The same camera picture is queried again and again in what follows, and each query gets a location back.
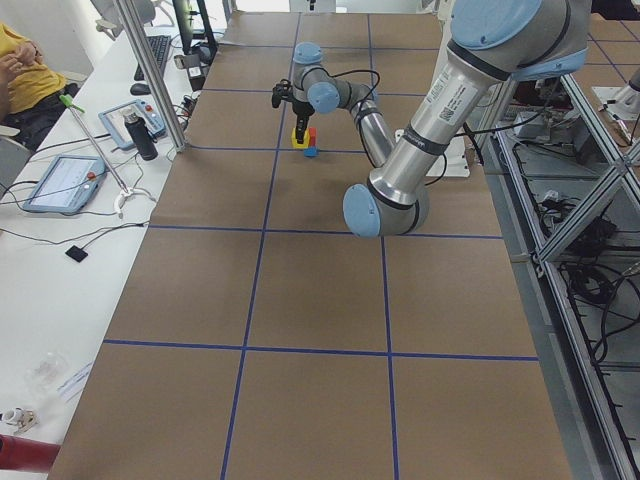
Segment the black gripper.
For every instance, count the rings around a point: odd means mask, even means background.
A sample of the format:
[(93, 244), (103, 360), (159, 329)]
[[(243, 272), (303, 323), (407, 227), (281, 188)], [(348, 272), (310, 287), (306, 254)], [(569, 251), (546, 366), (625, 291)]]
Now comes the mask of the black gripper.
[(295, 141), (305, 142), (305, 132), (308, 127), (308, 118), (312, 115), (312, 106), (309, 102), (293, 99), (293, 111), (296, 114), (296, 125), (294, 129)]

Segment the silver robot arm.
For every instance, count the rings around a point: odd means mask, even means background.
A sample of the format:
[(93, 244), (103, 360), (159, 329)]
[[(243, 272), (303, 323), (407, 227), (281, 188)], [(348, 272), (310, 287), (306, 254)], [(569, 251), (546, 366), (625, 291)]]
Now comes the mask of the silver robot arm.
[(429, 204), (425, 177), (485, 95), (513, 79), (559, 77), (587, 56), (588, 1), (458, 1), (451, 12), (447, 60), (418, 110), (396, 139), (370, 88), (332, 77), (318, 45), (293, 55), (291, 102), (301, 122), (313, 113), (345, 109), (374, 166), (366, 183), (349, 187), (343, 216), (365, 238), (419, 228)]

